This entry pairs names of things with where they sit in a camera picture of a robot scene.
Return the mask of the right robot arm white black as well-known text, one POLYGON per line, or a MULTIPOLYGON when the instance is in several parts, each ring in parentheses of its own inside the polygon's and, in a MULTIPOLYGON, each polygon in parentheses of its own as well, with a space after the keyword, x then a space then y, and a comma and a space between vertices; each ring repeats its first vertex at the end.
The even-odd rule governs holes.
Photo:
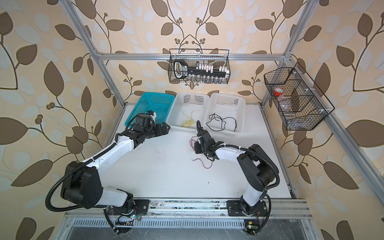
POLYGON ((200 121, 196 123, 197 142, 194 143, 196 154, 203 154, 208 160, 228 160, 239 164, 248 182, 246 191, 240 198, 240 211, 245 216, 252 216, 270 189, 280 184, 279 169, 264 150, 257 144, 248 148, 216 142, 205 130, 200 121))

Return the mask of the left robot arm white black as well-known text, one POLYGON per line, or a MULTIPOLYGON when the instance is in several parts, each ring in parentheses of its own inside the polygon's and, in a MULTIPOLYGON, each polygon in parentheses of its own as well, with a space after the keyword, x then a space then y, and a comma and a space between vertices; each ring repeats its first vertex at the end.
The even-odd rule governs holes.
POLYGON ((156 121, 156 113, 138 114, 125 130, 115 135, 113 142, 83 162, 71 162, 49 190, 45 205, 51 212, 67 212, 79 208, 118 208, 129 215, 136 210, 133 194, 102 186, 101 176, 125 154, 146 139, 167 135, 171 127, 156 121))

